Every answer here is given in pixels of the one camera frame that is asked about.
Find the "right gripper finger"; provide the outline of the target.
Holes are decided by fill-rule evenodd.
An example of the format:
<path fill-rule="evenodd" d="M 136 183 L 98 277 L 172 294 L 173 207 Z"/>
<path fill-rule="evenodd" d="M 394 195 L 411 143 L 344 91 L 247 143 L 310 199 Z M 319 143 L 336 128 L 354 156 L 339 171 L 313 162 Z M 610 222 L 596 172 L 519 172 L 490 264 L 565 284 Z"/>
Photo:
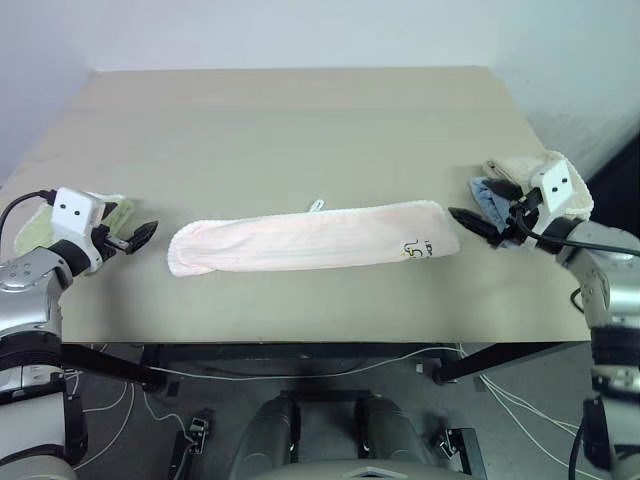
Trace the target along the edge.
<path fill-rule="evenodd" d="M 505 179 L 487 177 L 482 183 L 494 195 L 506 200 L 518 200 L 523 196 L 522 189 L 519 185 Z"/>
<path fill-rule="evenodd" d="M 482 237 L 492 246 L 499 246 L 501 233 L 497 227 L 479 214 L 464 208 L 449 207 L 449 213 L 465 229 Z"/>

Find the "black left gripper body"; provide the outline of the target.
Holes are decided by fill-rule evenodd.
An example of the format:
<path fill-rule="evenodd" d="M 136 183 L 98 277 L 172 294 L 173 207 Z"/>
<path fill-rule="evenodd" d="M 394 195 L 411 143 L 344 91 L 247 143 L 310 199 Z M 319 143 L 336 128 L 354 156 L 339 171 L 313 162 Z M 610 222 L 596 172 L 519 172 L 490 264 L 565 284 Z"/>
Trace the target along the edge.
<path fill-rule="evenodd" d="M 118 251 L 129 254 L 131 245 L 128 241 L 113 236 L 110 228 L 100 225 L 92 230 L 91 240 L 103 261 L 107 261 L 116 255 Z"/>

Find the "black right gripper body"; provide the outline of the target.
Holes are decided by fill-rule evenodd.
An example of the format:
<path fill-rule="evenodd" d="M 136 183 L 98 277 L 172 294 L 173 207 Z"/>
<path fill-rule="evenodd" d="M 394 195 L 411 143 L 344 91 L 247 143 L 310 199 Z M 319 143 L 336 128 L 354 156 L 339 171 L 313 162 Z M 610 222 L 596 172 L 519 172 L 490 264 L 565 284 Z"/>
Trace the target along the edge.
<path fill-rule="evenodd" d="M 505 219 L 506 228 L 501 233 L 502 245 L 520 246 L 529 239 L 527 233 L 533 231 L 539 220 L 542 194 L 538 187 L 534 187 L 528 193 L 523 192 L 520 199 L 506 201 L 508 215 Z"/>

